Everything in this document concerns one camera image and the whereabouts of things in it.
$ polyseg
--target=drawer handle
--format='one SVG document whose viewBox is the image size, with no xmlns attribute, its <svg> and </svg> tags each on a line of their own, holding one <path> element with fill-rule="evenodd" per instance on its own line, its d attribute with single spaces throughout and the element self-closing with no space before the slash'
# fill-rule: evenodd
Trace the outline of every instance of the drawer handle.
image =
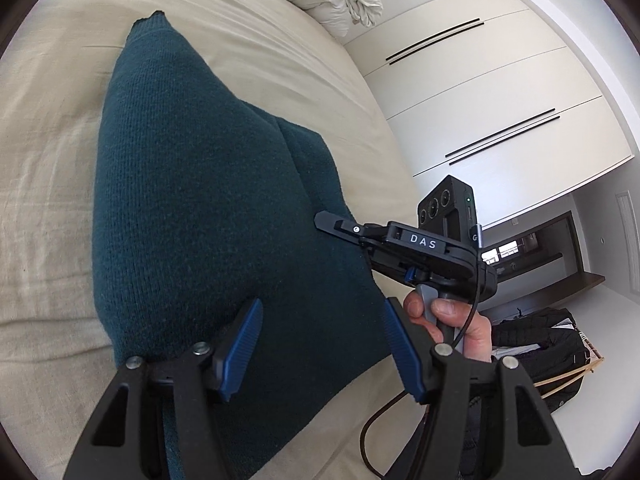
<svg viewBox="0 0 640 480">
<path fill-rule="evenodd" d="M 385 57 L 385 61 L 389 61 L 392 57 L 400 56 L 400 54 L 402 54 L 403 52 L 406 52 L 407 50 L 411 50 L 414 46 L 418 46 L 421 43 L 424 43 L 425 41 L 432 40 L 433 38 L 437 38 L 438 36 L 442 36 L 443 34 L 446 34 L 447 32 L 451 32 L 452 30 L 456 30 L 457 28 L 464 27 L 465 25 L 470 25 L 471 23 L 475 23 L 475 22 L 479 22 L 479 21 L 480 21 L 480 18 L 476 18 L 474 20 L 471 20 L 470 22 L 460 23 L 459 25 L 456 25 L 455 27 L 448 28 L 447 30 L 443 30 L 442 32 L 439 32 L 438 34 L 434 34 L 433 36 L 429 36 L 428 38 L 424 38 L 423 40 L 420 40 L 417 43 L 409 45 L 407 48 L 404 48 L 402 50 L 398 50 L 395 54 L 392 54 L 389 57 Z"/>
<path fill-rule="evenodd" d="M 497 146 L 498 144 L 502 144 L 503 142 L 506 142 L 507 140 L 513 139 L 514 137 L 517 137 L 519 135 L 522 135 L 522 134 L 525 134 L 527 132 L 530 132 L 531 130 L 535 130 L 537 127 L 542 126 L 542 125 L 547 124 L 547 123 L 550 123 L 552 121 L 555 121 L 556 119 L 559 119 L 559 118 L 560 118 L 560 116 L 556 115 L 555 117 L 551 117 L 550 119 L 547 119 L 546 121 L 542 121 L 541 123 L 534 124 L 533 126 L 530 126 L 529 128 L 526 128 L 525 130 L 522 130 L 521 132 L 513 134 L 512 136 L 505 137 L 504 139 L 500 139 L 500 140 L 498 140 L 498 142 L 494 142 L 493 144 L 489 144 L 488 146 L 484 146 L 483 148 L 480 148 L 479 150 L 477 150 L 477 151 L 475 151 L 473 153 L 469 153 L 468 155 L 461 156 L 460 158 L 457 158 L 456 160 L 452 160 L 449 163 L 449 165 L 453 166 L 454 164 L 459 163 L 461 160 L 465 160 L 466 158 L 469 158 L 470 156 L 474 156 L 477 153 L 484 152 L 484 150 L 488 150 L 489 148 Z"/>
<path fill-rule="evenodd" d="M 454 32 L 452 34 L 447 34 L 446 36 L 438 38 L 437 40 L 431 41 L 431 43 L 424 44 L 423 46 L 421 46 L 419 48 L 416 48 L 415 50 L 412 50 L 411 52 L 409 52 L 407 54 L 404 54 L 404 56 L 400 56 L 399 58 L 397 58 L 397 59 L 395 59 L 393 61 L 390 61 L 389 65 L 393 65 L 394 63 L 397 63 L 398 61 L 402 61 L 405 57 L 412 56 L 416 52 L 420 52 L 422 49 L 427 48 L 428 46 L 435 45 L 436 43 L 440 43 L 441 41 L 444 41 L 444 40 L 448 40 L 449 38 L 452 38 L 453 36 L 461 34 L 462 32 L 466 32 L 468 30 L 471 30 L 472 28 L 480 27 L 480 25 L 484 25 L 484 22 L 476 23 L 475 25 L 473 25 L 471 27 L 462 28 L 461 30 L 457 30 L 456 32 Z"/>
<path fill-rule="evenodd" d="M 486 137 L 483 137 L 482 139 L 479 140 L 475 140 L 474 142 L 466 145 L 466 146 L 462 146 L 462 148 L 459 148 L 453 152 L 447 153 L 447 155 L 445 155 L 445 158 L 450 157 L 451 155 L 455 155 L 456 153 L 459 152 L 464 152 L 465 150 L 467 150 L 468 148 L 471 148 L 472 146 L 475 146 L 476 144 L 480 144 L 481 142 L 485 142 L 488 139 L 491 139 L 492 137 L 495 137 L 496 135 L 500 135 L 503 134 L 504 132 L 508 131 L 508 130 L 512 130 L 513 128 L 517 128 L 518 126 L 522 126 L 525 123 L 528 123 L 529 121 L 532 121 L 533 119 L 537 119 L 539 117 L 542 117 L 543 115 L 547 115 L 551 112 L 555 112 L 556 109 L 555 108 L 551 108 L 551 110 L 547 110 L 546 112 L 542 112 L 541 114 L 538 115 L 534 115 L 533 117 L 530 117 L 529 119 L 524 119 L 524 121 L 520 121 L 519 123 L 515 123 L 512 124 L 511 126 L 508 126 L 507 128 L 504 128 L 502 130 L 500 130 L 499 132 L 495 132 L 494 134 L 491 135 L 487 135 Z"/>
</svg>

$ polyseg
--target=ribbed knit fabric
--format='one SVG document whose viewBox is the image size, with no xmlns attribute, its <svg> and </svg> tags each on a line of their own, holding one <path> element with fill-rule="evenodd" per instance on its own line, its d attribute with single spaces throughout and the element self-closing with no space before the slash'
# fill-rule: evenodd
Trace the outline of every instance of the ribbed knit fabric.
<svg viewBox="0 0 640 480">
<path fill-rule="evenodd" d="M 240 479 L 388 353 L 382 294 L 358 247 L 315 229 L 323 209 L 350 216 L 318 134 L 238 100 L 162 12 L 134 24 L 98 138 L 95 305 L 120 365 L 215 340 L 261 298 L 242 389 L 215 407 Z"/>
</svg>

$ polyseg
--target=wall vent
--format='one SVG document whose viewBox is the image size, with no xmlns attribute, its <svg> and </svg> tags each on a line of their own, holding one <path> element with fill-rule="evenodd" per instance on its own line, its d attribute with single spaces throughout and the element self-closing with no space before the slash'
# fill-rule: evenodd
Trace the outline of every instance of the wall vent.
<svg viewBox="0 0 640 480">
<path fill-rule="evenodd" d="M 622 227 L 625 232 L 626 254 L 629 258 L 629 282 L 631 292 L 640 296 L 640 239 L 634 205 L 628 191 L 617 193 L 616 200 L 622 217 Z"/>
</svg>

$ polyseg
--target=black cable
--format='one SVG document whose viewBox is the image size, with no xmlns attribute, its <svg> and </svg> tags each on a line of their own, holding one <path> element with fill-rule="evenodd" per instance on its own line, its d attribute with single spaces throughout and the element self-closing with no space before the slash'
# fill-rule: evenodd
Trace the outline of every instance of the black cable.
<svg viewBox="0 0 640 480">
<path fill-rule="evenodd" d="M 453 348 L 458 346 L 458 343 L 462 341 L 462 338 L 465 336 L 466 330 L 469 328 L 469 325 L 471 324 L 471 321 L 474 318 L 476 311 L 478 310 L 478 303 L 480 303 L 480 258 L 481 254 L 480 250 L 478 250 L 478 258 L 476 259 L 476 298 L 474 299 L 474 304 L 471 307 L 469 315 L 466 316 L 464 325 L 460 329 L 460 332 L 458 332 L 456 338 L 453 340 L 453 344 L 451 345 Z"/>
<path fill-rule="evenodd" d="M 377 410 L 376 413 L 374 413 L 370 417 L 370 419 L 365 423 L 365 425 L 362 427 L 362 431 L 360 432 L 360 454 L 362 455 L 362 461 L 364 462 L 364 465 L 367 466 L 367 469 L 369 471 L 371 471 L 375 476 L 377 476 L 378 478 L 380 478 L 382 480 L 384 480 L 385 476 L 383 474 L 381 474 L 379 471 L 377 471 L 376 468 L 374 468 L 371 465 L 371 462 L 369 462 L 369 459 L 367 458 L 367 451 L 364 449 L 364 439 L 367 436 L 367 431 L 369 431 L 369 428 L 371 427 L 371 425 L 376 420 L 378 420 L 378 418 L 380 418 L 380 415 L 385 413 L 386 410 L 391 408 L 394 404 L 397 404 L 403 397 L 406 396 L 407 393 L 408 392 L 400 392 L 393 399 L 391 399 L 388 403 L 386 403 L 384 406 L 382 406 L 382 408 Z"/>
</svg>

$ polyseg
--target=blue gripper pad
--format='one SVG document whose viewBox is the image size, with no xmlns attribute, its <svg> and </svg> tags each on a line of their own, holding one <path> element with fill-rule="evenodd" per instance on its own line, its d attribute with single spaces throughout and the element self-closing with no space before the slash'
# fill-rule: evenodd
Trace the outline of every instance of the blue gripper pad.
<svg viewBox="0 0 640 480">
<path fill-rule="evenodd" d="M 404 389 L 414 396 L 416 402 L 420 402 L 426 394 L 422 383 L 422 364 L 398 314 L 388 299 L 385 300 L 382 323 L 386 342 L 393 354 Z"/>
<path fill-rule="evenodd" d="M 262 329 L 263 316 L 262 302 L 256 299 L 244 315 L 238 334 L 223 357 L 222 370 L 218 372 L 222 379 L 218 393 L 225 402 L 228 402 L 240 389 L 249 359 L 254 353 L 255 344 Z"/>
</svg>

